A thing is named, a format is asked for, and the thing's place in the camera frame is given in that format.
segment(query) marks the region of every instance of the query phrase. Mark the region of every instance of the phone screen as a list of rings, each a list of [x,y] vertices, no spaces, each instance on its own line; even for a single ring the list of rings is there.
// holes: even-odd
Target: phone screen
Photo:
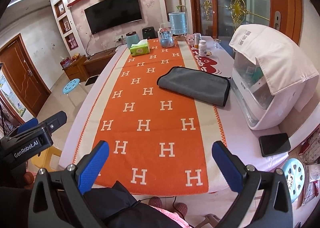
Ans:
[[[259,142],[264,157],[286,152],[291,149],[289,137],[286,133],[260,136]]]

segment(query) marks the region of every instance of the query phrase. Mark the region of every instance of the screw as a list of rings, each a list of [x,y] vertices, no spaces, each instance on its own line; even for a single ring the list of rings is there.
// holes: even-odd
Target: screw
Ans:
[[[279,175],[282,175],[283,174],[283,171],[281,168],[277,168],[276,169],[276,173],[279,174]]]
[[[45,173],[45,168],[39,169],[38,173],[39,173],[40,175],[43,175],[43,174]]]
[[[70,164],[67,166],[68,171],[73,171],[73,170],[75,170],[75,168],[76,168],[76,166],[74,164]]]
[[[255,171],[256,168],[254,167],[254,165],[247,165],[247,171]]]

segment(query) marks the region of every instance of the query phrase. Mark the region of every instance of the power outlet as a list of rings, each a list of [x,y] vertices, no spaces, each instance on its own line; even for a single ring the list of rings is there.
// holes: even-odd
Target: power outlet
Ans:
[[[119,39],[124,38],[124,35],[118,35],[113,37],[113,41],[118,41]]]

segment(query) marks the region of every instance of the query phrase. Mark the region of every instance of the flat screen tv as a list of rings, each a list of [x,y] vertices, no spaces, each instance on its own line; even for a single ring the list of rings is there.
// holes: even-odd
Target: flat screen tv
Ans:
[[[104,0],[84,10],[92,34],[141,20],[138,0]]]

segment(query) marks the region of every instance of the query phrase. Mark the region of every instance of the gray towel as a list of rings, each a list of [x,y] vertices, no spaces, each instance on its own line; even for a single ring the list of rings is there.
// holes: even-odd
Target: gray towel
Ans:
[[[230,79],[200,70],[174,66],[167,74],[158,78],[157,85],[210,104],[225,106],[230,90]]]

